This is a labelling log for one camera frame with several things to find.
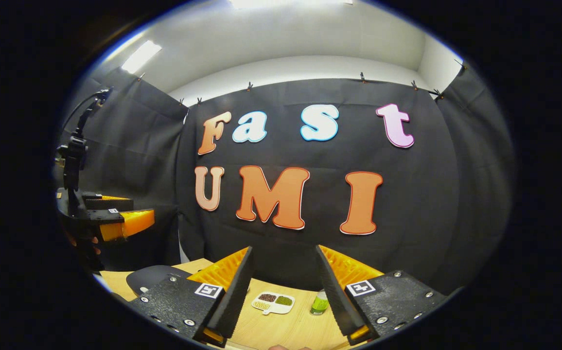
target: blue letter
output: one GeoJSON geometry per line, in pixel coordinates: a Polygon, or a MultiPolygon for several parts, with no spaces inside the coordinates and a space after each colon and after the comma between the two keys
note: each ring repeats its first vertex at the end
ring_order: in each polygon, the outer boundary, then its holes
{"type": "Polygon", "coordinates": [[[339,111],[333,105],[311,105],[303,109],[300,118],[309,126],[303,126],[300,134],[306,141],[328,141],[337,135],[339,111]]]}
{"type": "Polygon", "coordinates": [[[235,142],[260,142],[266,137],[266,113],[255,111],[246,113],[238,120],[238,126],[234,130],[232,138],[235,142]]]}

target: seeds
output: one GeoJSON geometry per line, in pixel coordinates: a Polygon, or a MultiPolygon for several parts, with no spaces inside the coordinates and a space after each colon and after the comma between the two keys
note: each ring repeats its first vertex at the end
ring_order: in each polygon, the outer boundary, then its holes
{"type": "Polygon", "coordinates": [[[275,301],[275,303],[281,304],[281,305],[291,305],[292,299],[290,299],[289,297],[279,297],[277,299],[277,301],[275,301]]]}
{"type": "Polygon", "coordinates": [[[256,301],[253,305],[261,310],[268,310],[268,308],[270,308],[270,304],[262,303],[261,301],[256,301]]]}
{"type": "Polygon", "coordinates": [[[272,294],[262,294],[259,296],[258,299],[263,300],[263,301],[275,301],[277,297],[275,295],[272,294]]]}

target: table surface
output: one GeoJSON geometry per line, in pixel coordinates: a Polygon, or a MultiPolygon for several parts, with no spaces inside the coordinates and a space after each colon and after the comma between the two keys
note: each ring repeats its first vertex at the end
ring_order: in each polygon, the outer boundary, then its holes
{"type": "MultiPolygon", "coordinates": [[[[196,273],[198,270],[210,266],[212,263],[206,259],[199,259],[174,267],[188,273],[196,273]]],[[[132,301],[136,295],[125,281],[125,277],[131,272],[102,271],[111,290],[126,299],[132,301]]],[[[299,350],[308,347],[312,350],[347,350],[362,345],[348,346],[337,323],[335,322],[330,307],[321,315],[315,316],[309,313],[317,292],[299,290],[278,284],[251,279],[250,290],[244,300],[240,317],[236,324],[233,337],[228,339],[226,349],[239,350],[268,350],[271,346],[282,345],[289,350],[299,350]],[[273,292],[294,297],[295,303],[292,310],[284,315],[270,313],[263,315],[250,305],[261,292],[273,292]]]]}

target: hand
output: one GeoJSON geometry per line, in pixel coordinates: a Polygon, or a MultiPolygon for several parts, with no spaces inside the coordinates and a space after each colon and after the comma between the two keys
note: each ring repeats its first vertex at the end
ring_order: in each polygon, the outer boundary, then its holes
{"type": "MultiPolygon", "coordinates": [[[[284,347],[281,346],[281,345],[275,345],[275,346],[272,346],[272,347],[268,348],[268,350],[289,350],[289,349],[288,349],[288,348],[284,348],[284,347]]],[[[305,347],[305,348],[302,348],[302,349],[299,349],[299,350],[311,350],[311,349],[305,347]]]]}
{"type": "MultiPolygon", "coordinates": [[[[65,235],[67,236],[67,239],[70,240],[70,243],[72,244],[72,246],[77,246],[76,239],[74,239],[74,237],[72,237],[69,232],[65,232],[65,235]]],[[[91,241],[91,243],[93,243],[93,244],[99,243],[99,241],[97,240],[97,237],[93,237],[93,239],[90,240],[90,241],[91,241]]],[[[99,248],[97,248],[96,246],[93,246],[93,249],[95,249],[95,253],[96,253],[97,255],[99,255],[99,253],[102,252],[102,251],[99,250],[99,248]]]]}

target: small bottle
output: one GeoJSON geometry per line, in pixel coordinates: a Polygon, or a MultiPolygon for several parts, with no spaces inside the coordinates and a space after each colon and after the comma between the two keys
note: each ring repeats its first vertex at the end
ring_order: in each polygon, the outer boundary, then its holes
{"type": "Polygon", "coordinates": [[[324,290],[318,292],[312,305],[312,309],[309,311],[312,315],[321,315],[326,308],[328,308],[328,299],[326,298],[326,293],[324,290]]]}

